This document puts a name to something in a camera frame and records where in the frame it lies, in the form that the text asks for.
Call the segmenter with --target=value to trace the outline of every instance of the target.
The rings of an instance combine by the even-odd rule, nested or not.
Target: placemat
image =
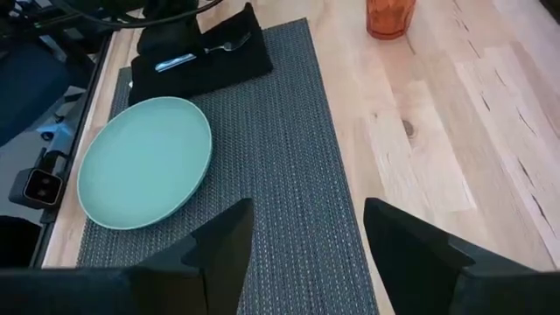
[[[376,314],[307,21],[270,28],[264,37],[272,73],[192,99],[213,132],[199,190],[150,227],[114,231],[88,221],[78,264],[138,263],[252,198],[255,231],[240,314]],[[127,108],[129,82],[124,68],[111,117]]]

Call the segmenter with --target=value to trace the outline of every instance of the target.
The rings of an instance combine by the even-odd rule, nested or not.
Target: fork
[[[225,52],[232,52],[234,50],[239,49],[241,46],[243,46],[250,38],[251,38],[251,33],[246,33],[245,35],[243,35],[243,37],[241,37],[241,39],[239,39],[235,42],[225,42],[223,45],[219,45],[219,46],[212,47],[212,48],[204,48],[204,53],[210,53],[210,52],[220,50],[220,49],[225,51]],[[156,65],[156,71],[161,73],[165,70],[171,69],[171,68],[176,67],[178,65],[182,65],[182,64],[186,63],[187,61],[191,61],[191,60],[195,60],[195,59],[196,59],[196,56],[194,54],[187,53],[187,54],[184,54],[184,55],[179,56],[177,58],[162,61],[162,62],[158,63]]]

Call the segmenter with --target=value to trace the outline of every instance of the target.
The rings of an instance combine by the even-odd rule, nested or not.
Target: orange glass
[[[367,32],[376,39],[396,39],[409,29],[416,0],[366,0]]]

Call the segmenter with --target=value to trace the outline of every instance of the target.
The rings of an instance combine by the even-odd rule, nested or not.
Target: plate
[[[93,222],[132,229],[183,206],[206,174],[212,132],[193,103],[142,101],[111,120],[91,143],[78,173],[78,197]]]

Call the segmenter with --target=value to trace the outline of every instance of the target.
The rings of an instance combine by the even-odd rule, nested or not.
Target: light wood tabletop
[[[202,28],[245,2],[202,14]],[[560,266],[560,26],[538,0],[418,0],[393,41],[367,34],[366,0],[251,3],[262,28],[309,20],[381,314],[393,311],[362,226],[366,197],[536,270]],[[139,35],[113,35],[46,267],[76,263],[77,171]]]

